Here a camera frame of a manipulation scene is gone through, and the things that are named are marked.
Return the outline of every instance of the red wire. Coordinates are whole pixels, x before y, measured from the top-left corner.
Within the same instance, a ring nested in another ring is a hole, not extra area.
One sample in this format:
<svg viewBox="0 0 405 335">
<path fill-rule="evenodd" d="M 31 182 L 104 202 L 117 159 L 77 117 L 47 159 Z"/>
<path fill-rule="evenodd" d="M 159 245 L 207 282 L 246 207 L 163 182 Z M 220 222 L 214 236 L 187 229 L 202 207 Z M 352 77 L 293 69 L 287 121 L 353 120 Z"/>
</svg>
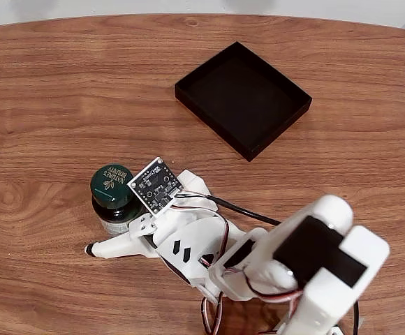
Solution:
<svg viewBox="0 0 405 335">
<path fill-rule="evenodd" d="M 278 294 L 267 294 L 267 293 L 261 293 L 259 291 L 257 291 L 256 289 L 254 289 L 251 286 L 251 282 L 249 281 L 249 278 L 247 278 L 246 274 L 244 275 L 245 279 L 246 279 L 246 284 L 248 286 L 248 288 L 254 292 L 256 295 L 258 295 L 260 298 L 266 298 L 266 299 L 281 299 L 281 298 L 289 298 L 292 295 L 294 295 L 295 293 L 299 292 L 300 290 L 293 290 L 290 292 L 285 292 L 285 293 L 278 293 Z"/>
</svg>

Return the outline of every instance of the open box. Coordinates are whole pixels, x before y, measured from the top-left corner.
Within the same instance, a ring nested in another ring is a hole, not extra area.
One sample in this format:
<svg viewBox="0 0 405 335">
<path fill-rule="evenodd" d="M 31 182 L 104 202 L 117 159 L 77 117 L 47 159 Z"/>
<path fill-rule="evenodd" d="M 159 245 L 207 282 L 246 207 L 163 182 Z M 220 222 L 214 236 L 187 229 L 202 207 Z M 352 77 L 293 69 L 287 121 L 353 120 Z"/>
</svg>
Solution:
<svg viewBox="0 0 405 335">
<path fill-rule="evenodd" d="M 238 42 L 176 83 L 175 95 L 248 161 L 311 104 L 307 93 Z"/>
</svg>

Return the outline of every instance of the jar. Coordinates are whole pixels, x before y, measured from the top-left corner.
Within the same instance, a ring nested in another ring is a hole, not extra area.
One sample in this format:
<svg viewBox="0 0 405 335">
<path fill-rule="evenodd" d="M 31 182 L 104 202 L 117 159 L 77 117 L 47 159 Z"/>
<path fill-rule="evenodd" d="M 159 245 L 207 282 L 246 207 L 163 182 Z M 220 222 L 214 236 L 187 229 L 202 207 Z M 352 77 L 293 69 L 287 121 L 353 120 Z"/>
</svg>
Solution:
<svg viewBox="0 0 405 335">
<path fill-rule="evenodd" d="M 92 207 L 112 236 L 127 232 L 129 223 L 145 212 L 144 205 L 128 187 L 132 178 L 123 165 L 109 164 L 91 179 Z"/>
</svg>

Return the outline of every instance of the black cable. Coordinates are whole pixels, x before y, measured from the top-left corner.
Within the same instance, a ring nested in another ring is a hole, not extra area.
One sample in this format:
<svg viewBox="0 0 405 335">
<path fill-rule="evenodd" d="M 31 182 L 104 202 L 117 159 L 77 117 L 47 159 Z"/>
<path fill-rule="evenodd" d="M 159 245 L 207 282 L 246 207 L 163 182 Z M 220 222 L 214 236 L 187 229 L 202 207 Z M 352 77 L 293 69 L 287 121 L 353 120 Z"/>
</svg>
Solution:
<svg viewBox="0 0 405 335">
<path fill-rule="evenodd" d="M 356 300 L 355 304 L 353 305 L 353 335 L 358 335 L 358 327 L 359 327 L 359 304 Z"/>
<path fill-rule="evenodd" d="M 268 218 L 267 216 L 261 215 L 254 213 L 253 211 L 249 211 L 247 209 L 241 208 L 235 204 L 231 204 L 230 202 L 227 202 L 223 199 L 214 197 L 213 195 L 188 195 L 188 194 L 176 194 L 175 198 L 206 198 L 208 200 L 211 200 L 215 202 L 216 204 L 219 204 L 220 206 L 223 206 L 225 208 L 228 208 L 232 211 L 236 211 L 237 213 L 249 216 L 250 218 L 254 218 L 256 220 L 262 221 L 269 223 L 271 225 L 279 225 L 281 222 L 278 220 L 274 220 L 273 218 Z"/>
</svg>

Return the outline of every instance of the green jar lid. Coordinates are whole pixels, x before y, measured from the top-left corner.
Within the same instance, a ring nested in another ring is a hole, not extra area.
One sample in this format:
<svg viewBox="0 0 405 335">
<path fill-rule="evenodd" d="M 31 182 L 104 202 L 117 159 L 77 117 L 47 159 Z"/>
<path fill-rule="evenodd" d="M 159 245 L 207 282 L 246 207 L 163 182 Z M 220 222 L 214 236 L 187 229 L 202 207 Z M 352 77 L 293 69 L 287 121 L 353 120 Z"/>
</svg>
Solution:
<svg viewBox="0 0 405 335">
<path fill-rule="evenodd" d="M 109 164 L 99 169 L 91 179 L 91 192 L 97 203 L 108 209 L 128 204 L 134 194 L 128 187 L 133 178 L 130 170 L 120 164 Z"/>
</svg>

